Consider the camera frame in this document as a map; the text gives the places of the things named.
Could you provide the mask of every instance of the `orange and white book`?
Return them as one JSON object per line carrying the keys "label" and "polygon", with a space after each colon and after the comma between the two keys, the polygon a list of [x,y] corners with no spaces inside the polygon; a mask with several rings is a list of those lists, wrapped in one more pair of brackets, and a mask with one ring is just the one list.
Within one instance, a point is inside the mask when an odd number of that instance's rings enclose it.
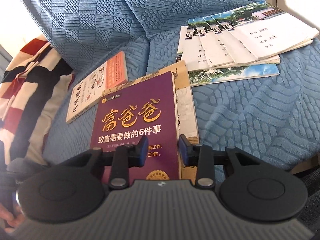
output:
{"label": "orange and white book", "polygon": [[66,122],[71,123],[99,102],[102,93],[127,83],[128,73],[124,52],[108,59],[72,90]]}

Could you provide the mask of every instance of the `striped blanket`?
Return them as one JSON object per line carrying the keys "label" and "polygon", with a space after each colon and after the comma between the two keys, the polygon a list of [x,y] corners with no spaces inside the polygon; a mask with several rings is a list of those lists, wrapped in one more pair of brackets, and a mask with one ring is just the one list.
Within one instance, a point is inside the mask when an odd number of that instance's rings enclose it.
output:
{"label": "striped blanket", "polygon": [[0,160],[27,157],[46,165],[44,143],[72,80],[71,67],[44,36],[20,50],[0,84]]}

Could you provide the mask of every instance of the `black round disc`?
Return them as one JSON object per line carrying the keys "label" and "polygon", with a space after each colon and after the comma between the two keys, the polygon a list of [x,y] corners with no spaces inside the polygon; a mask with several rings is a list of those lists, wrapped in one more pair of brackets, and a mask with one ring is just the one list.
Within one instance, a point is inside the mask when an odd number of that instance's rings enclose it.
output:
{"label": "black round disc", "polygon": [[308,198],[301,180],[264,165],[246,166],[236,172],[221,184],[219,195],[231,212],[259,222],[292,218]]}
{"label": "black round disc", "polygon": [[101,204],[104,190],[82,168],[56,166],[24,181],[18,201],[27,217],[50,223],[77,220]]}

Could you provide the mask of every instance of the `screw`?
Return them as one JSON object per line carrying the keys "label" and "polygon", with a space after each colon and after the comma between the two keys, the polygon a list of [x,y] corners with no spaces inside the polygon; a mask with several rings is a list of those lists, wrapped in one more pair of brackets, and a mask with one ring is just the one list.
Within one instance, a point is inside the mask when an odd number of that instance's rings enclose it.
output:
{"label": "screw", "polygon": [[126,183],[125,179],[122,178],[115,178],[111,181],[111,185],[114,187],[122,187]]}
{"label": "screw", "polygon": [[198,184],[200,186],[211,186],[213,184],[213,180],[209,178],[201,178],[198,179]]}

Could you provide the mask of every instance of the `purple book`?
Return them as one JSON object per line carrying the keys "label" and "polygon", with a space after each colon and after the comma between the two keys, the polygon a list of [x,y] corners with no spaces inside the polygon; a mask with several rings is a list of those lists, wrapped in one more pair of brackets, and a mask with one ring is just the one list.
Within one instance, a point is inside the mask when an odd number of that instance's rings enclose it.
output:
{"label": "purple book", "polygon": [[[135,179],[179,179],[178,115],[172,72],[102,96],[93,126],[90,147],[105,152],[117,146],[137,144],[149,138],[144,167],[129,169],[130,183]],[[108,182],[110,167],[103,182]]]}

